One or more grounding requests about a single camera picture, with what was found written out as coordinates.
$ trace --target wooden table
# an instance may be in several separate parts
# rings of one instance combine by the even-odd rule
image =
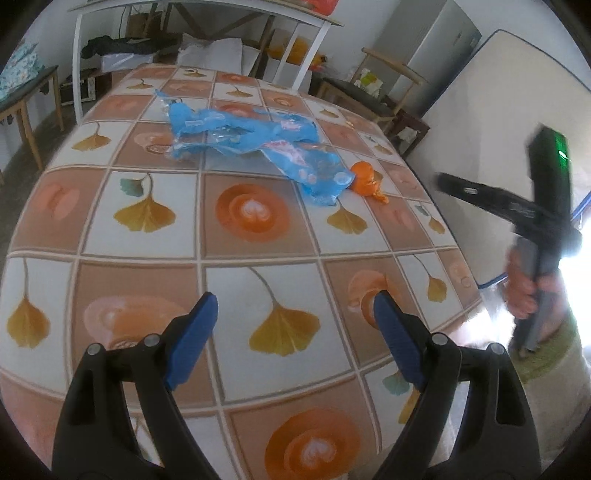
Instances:
[[[18,132],[21,134],[23,143],[25,140],[28,141],[39,170],[43,170],[43,162],[41,161],[41,155],[39,154],[37,143],[35,142],[33,129],[31,129],[31,122],[29,121],[29,114],[27,111],[27,102],[39,91],[39,89],[41,89],[46,83],[49,83],[50,80],[53,84],[53,98],[56,102],[57,122],[60,125],[60,130],[63,132],[64,120],[61,115],[60,85],[57,81],[57,66],[44,69],[39,75],[20,86],[0,102],[0,119],[6,118],[8,115],[14,115],[17,117]],[[0,173],[0,181],[4,184],[2,173]]]

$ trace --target patterned fabric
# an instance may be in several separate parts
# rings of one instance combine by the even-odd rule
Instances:
[[[154,89],[193,109],[304,115],[314,148],[370,162],[389,203],[347,190],[316,206],[260,155],[171,160]],[[225,480],[337,478],[394,443],[416,399],[376,329],[383,289],[431,330],[479,307],[444,220],[375,124],[249,77],[140,68],[64,142],[18,222],[0,297],[2,395],[49,461],[87,345],[132,345],[209,290],[217,326],[174,393],[208,460]]]
[[[8,59],[0,74],[0,102],[45,68],[37,57],[36,47],[37,44],[31,45],[24,41]]]

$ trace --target white table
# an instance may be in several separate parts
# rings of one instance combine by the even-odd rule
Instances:
[[[72,49],[72,84],[74,90],[74,110],[76,112],[76,122],[78,124],[80,124],[82,121],[82,97],[80,93],[80,31],[82,29],[82,18],[86,14],[98,12],[101,10],[107,10],[109,8],[129,7],[131,5],[154,3],[158,2],[146,0],[95,0],[92,2],[87,2],[78,5],[69,10],[70,12],[75,11],[78,13]],[[325,15],[318,14],[307,8],[300,7],[296,4],[292,4],[289,2],[284,2],[282,0],[186,0],[181,3],[227,5],[229,7],[237,7],[256,12],[264,12],[295,20],[295,29],[291,35],[289,43],[287,44],[287,48],[285,49],[285,53],[283,54],[277,72],[275,73],[273,83],[275,83],[281,75],[283,67],[285,66],[285,62],[287,61],[287,57],[290,54],[290,51],[296,41],[296,38],[298,36],[298,33],[300,32],[302,25],[312,25],[314,27],[317,27],[318,32],[314,37],[314,40],[312,41],[312,44],[310,45],[310,48],[308,49],[308,52],[306,53],[306,56],[300,65],[300,69],[298,71],[297,76],[295,77],[294,83],[291,85],[291,88],[294,90],[297,90],[300,87],[304,79],[304,75],[308,71],[308,68],[312,63],[312,60],[314,59],[314,55],[316,55],[316,53],[318,52],[320,44],[324,40],[324,36],[328,32],[330,26],[342,26],[341,23],[329,17],[326,17]]]

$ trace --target crumpled plastic bag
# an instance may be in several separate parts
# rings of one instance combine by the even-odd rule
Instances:
[[[205,148],[232,156],[260,150],[320,205],[335,205],[355,178],[336,153],[318,145],[316,125],[300,115],[272,113],[273,121],[262,121],[213,109],[194,112],[178,102],[168,108],[175,136],[173,158],[183,159]]]

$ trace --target orange bag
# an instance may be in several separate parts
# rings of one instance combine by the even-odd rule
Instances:
[[[267,53],[272,59],[281,60],[283,54],[285,53],[285,49],[287,48],[288,42],[289,38],[286,38],[283,45],[268,48]],[[297,37],[294,42],[294,46],[292,47],[291,52],[287,57],[287,63],[291,63],[293,65],[301,65],[302,61],[304,61],[304,57],[306,56],[306,53],[308,52],[309,48],[310,45],[308,44],[308,41],[305,38]],[[316,55],[314,55],[314,58],[312,59],[310,68],[319,67],[320,65],[322,65],[322,55],[317,53]]]

